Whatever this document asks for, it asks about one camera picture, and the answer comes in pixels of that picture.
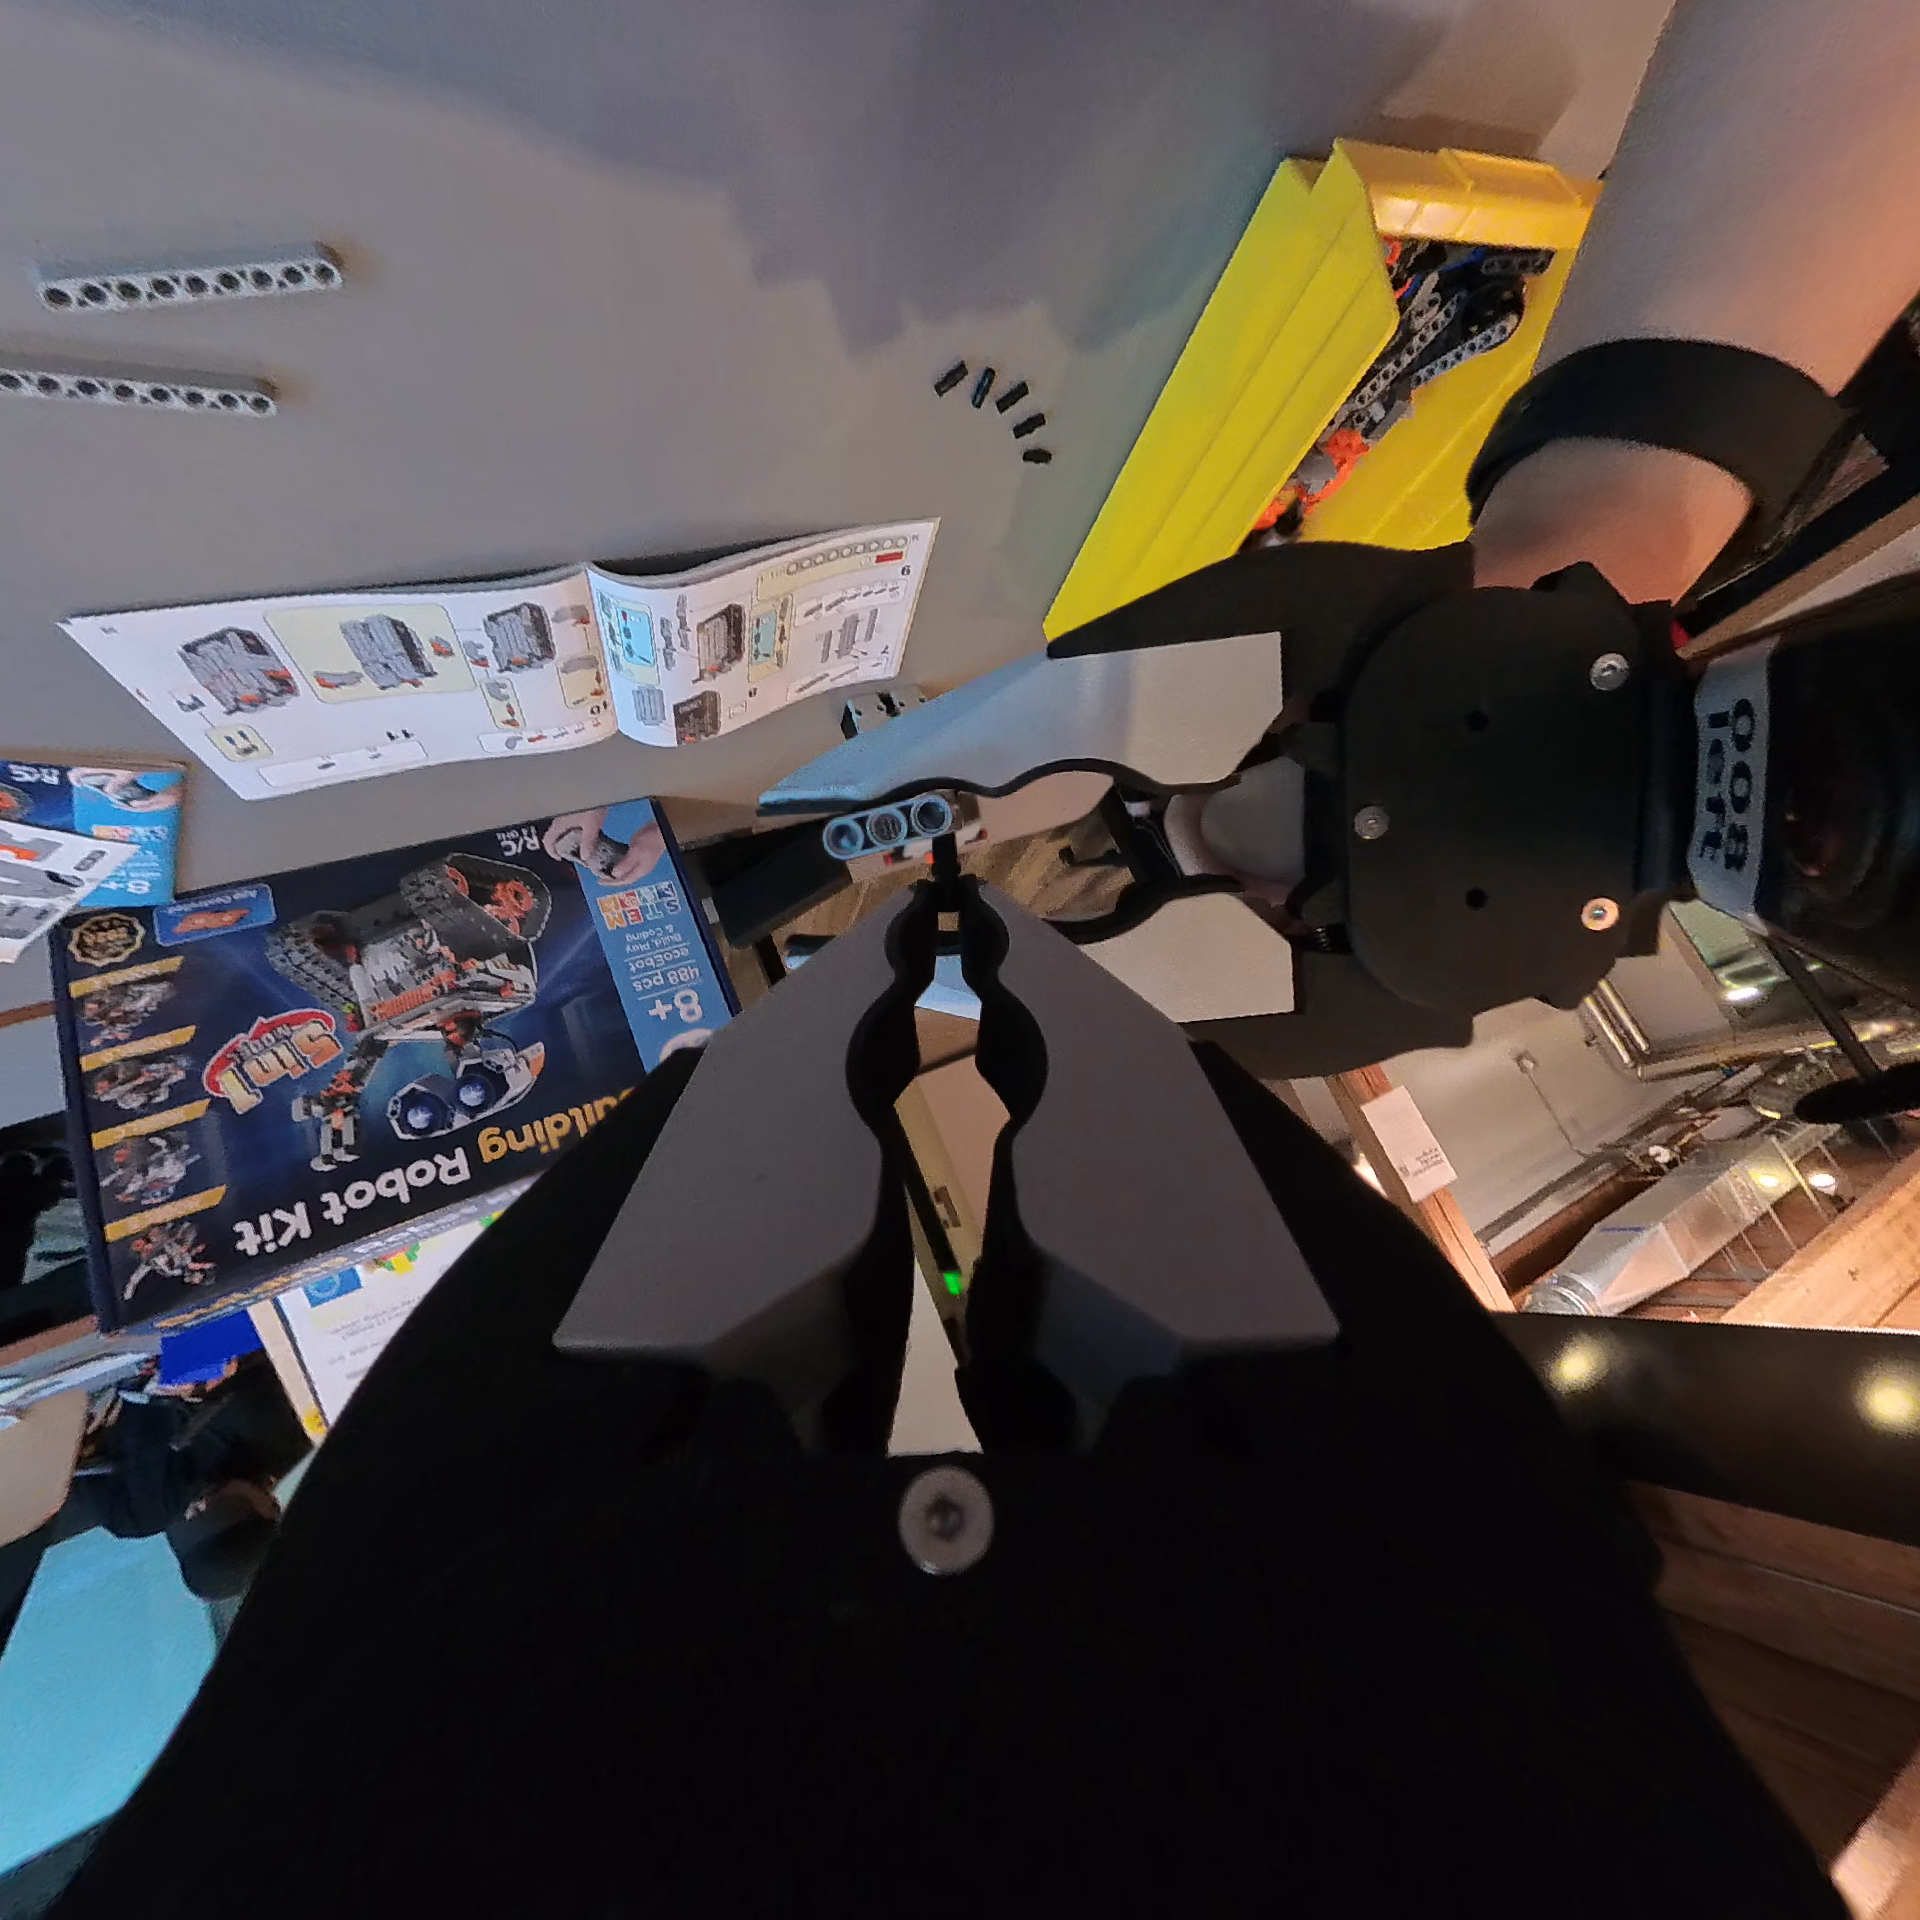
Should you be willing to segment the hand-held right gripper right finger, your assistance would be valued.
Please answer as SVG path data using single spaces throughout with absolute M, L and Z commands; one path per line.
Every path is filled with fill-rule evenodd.
M 1338 1337 L 1178 1024 L 982 881 L 968 984 L 1007 1114 L 968 1293 L 984 1445 L 1087 1445 L 1139 1381 Z

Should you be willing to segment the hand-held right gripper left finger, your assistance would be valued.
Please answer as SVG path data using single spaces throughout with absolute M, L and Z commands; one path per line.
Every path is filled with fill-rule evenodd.
M 764 1386 L 810 1443 L 886 1445 L 918 1281 L 896 1115 L 915 1077 L 911 889 L 706 1045 L 558 1349 Z

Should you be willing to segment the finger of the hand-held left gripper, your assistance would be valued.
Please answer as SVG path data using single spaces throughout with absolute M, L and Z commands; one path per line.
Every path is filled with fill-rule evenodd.
M 1295 1013 L 1289 939 L 1222 877 L 1132 885 L 1116 907 L 1058 933 L 1175 1024 Z
M 1147 793 L 1230 782 L 1282 709 L 1282 636 L 1028 657 L 847 739 L 760 796 L 847 814 L 930 788 L 1007 798 L 1058 772 Z

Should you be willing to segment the grey beam with end connector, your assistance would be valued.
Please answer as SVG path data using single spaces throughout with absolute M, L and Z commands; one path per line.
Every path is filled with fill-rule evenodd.
M 842 862 L 886 854 L 956 835 L 959 806 L 943 792 L 847 812 L 824 825 L 824 850 Z

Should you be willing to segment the person's left forearm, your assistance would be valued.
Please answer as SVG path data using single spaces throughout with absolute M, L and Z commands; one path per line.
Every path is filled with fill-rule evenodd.
M 1916 2 L 1676 5 L 1536 370 L 1674 338 L 1835 393 L 1916 296 L 1916 84 Z M 1476 585 L 1592 562 L 1632 603 L 1674 601 L 1750 514 L 1682 451 L 1562 438 L 1491 489 Z

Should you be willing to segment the yellow storage bin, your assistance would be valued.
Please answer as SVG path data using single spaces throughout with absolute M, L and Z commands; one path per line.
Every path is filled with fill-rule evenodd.
M 1226 561 L 1332 430 L 1399 323 L 1393 244 L 1545 252 L 1514 334 L 1408 401 L 1382 451 L 1336 461 L 1306 539 L 1440 546 L 1470 532 L 1468 476 L 1535 370 L 1601 181 L 1544 161 L 1338 140 L 1286 158 L 1120 467 L 1043 630 Z

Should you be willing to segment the black plastic device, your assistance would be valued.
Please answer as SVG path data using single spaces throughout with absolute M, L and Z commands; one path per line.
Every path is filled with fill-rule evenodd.
M 696 850 L 719 929 L 750 949 L 849 886 L 849 867 L 825 850 L 825 820 L 736 832 Z

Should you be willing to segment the printed instruction sheet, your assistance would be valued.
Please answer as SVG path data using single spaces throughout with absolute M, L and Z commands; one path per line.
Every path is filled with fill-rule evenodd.
M 303 1281 L 249 1316 L 304 1434 L 320 1443 L 404 1320 L 534 1180 L 459 1210 L 418 1240 Z

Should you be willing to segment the blue robot kit box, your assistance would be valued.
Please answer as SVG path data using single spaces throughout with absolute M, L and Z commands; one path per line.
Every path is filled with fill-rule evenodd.
M 54 971 L 112 1337 L 508 1205 L 736 1013 L 656 800 L 92 905 Z

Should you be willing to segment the pile of kit parts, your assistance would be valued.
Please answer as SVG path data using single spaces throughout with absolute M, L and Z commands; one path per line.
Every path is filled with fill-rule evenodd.
M 1326 500 L 1440 374 L 1503 347 L 1518 331 L 1530 286 L 1553 250 L 1487 248 L 1388 235 L 1382 243 L 1396 326 L 1328 427 L 1268 498 L 1241 552 L 1298 539 Z

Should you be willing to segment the open instruction manual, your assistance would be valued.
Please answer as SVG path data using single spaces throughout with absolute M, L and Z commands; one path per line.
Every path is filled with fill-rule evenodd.
M 63 624 L 235 798 L 624 736 L 676 749 L 892 682 L 938 520 L 680 572 L 254 597 Z

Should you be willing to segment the blue booklet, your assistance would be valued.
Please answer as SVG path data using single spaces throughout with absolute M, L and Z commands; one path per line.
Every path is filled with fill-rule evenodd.
M 2 757 L 6 822 L 131 848 L 84 905 L 168 905 L 176 896 L 186 768 L 172 761 Z

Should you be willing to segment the grey holed beam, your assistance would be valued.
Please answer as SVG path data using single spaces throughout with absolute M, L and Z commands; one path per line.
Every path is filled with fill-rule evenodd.
M 107 316 L 193 304 L 326 296 L 345 289 L 345 260 L 330 248 L 194 253 L 80 267 L 30 267 L 38 301 L 60 316 Z
M 270 381 L 161 369 L 102 369 L 54 356 L 6 356 L 2 396 L 183 417 L 275 419 Z

